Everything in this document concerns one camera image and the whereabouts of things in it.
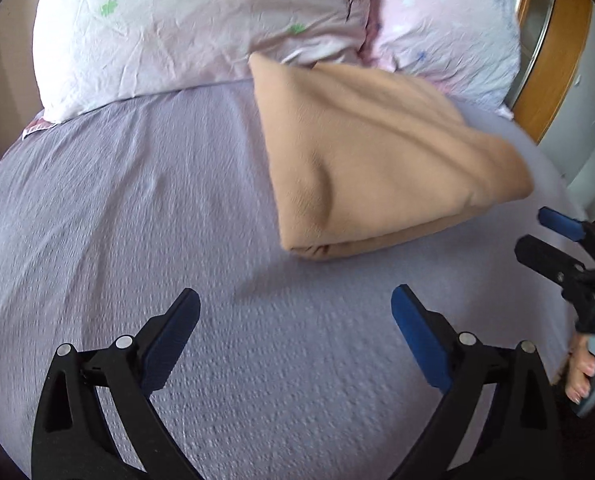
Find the person's right hand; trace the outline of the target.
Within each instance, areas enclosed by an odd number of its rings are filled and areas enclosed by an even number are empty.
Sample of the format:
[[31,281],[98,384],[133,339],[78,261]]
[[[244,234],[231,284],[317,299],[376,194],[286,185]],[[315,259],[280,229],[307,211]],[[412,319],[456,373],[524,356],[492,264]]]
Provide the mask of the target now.
[[576,334],[572,339],[567,360],[565,393],[575,404],[590,394],[590,379],[595,376],[595,357],[588,350],[587,335]]

